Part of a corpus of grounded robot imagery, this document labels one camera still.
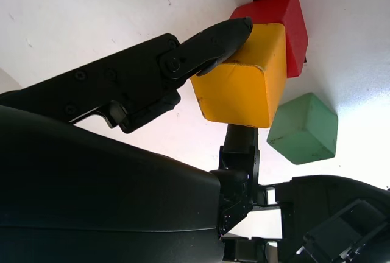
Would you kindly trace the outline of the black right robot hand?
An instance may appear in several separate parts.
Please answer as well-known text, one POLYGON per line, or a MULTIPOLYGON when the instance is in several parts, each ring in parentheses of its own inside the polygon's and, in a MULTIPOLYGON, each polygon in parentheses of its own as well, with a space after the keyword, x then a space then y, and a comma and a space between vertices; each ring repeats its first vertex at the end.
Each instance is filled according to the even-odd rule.
POLYGON ((257 130, 230 125, 219 169, 83 130, 129 134, 179 102, 179 88, 243 46, 250 18, 183 43, 169 33, 1 94, 2 262, 221 262, 221 237, 257 200, 257 130))

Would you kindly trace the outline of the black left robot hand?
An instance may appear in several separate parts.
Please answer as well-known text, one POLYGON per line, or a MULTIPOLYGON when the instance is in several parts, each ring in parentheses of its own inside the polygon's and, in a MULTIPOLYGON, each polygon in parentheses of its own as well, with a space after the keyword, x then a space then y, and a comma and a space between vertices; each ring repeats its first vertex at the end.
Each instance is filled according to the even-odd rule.
POLYGON ((249 186, 244 174, 225 174, 219 232, 228 262, 270 262, 268 240, 228 237, 252 211, 278 210, 278 262, 388 262, 389 192, 331 175, 249 186))

